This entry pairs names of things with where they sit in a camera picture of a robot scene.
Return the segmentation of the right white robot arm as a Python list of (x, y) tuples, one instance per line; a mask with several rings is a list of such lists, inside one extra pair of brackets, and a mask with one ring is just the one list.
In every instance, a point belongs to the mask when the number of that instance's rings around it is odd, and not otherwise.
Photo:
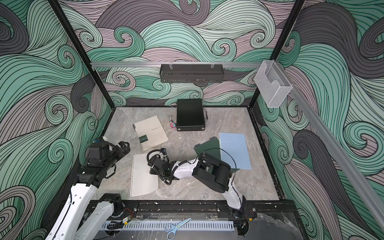
[(234, 185), (235, 175), (231, 166), (220, 159), (201, 152), (193, 160), (170, 161), (167, 150), (150, 151), (146, 155), (150, 174), (156, 175), (166, 185), (170, 186), (174, 180), (193, 177), (209, 189), (223, 194), (227, 205), (239, 211), (243, 207), (243, 196)]

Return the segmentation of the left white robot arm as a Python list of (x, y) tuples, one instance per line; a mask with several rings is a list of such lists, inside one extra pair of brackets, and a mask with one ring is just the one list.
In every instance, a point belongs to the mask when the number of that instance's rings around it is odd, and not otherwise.
[(119, 217), (124, 210), (120, 194), (104, 194), (91, 215), (83, 223), (82, 219), (92, 197), (104, 179), (110, 178), (109, 169), (129, 152), (128, 142), (110, 143), (100, 137), (88, 148), (86, 162), (77, 174), (70, 189), (69, 197), (51, 231), (48, 240), (92, 240), (111, 216)]

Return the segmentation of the dark green spiral notebook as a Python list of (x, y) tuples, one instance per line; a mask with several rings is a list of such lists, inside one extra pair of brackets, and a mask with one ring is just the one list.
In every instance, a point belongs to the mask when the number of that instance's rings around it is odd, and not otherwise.
[(212, 137), (208, 141), (197, 144), (194, 146), (196, 154), (205, 152), (219, 160), (222, 159), (221, 150), (220, 150), (220, 141), (217, 137)]

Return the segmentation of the beige spiral notebook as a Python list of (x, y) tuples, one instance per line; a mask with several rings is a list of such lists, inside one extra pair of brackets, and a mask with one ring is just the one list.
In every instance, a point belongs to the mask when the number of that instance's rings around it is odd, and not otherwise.
[(169, 140), (158, 116), (133, 124), (143, 151), (151, 149)]

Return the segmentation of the torn white lined page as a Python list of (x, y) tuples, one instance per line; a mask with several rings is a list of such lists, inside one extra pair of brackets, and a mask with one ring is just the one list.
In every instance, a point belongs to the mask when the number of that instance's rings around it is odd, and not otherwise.
[(134, 155), (132, 165), (130, 197), (150, 194), (159, 189), (159, 178), (150, 174), (147, 155)]

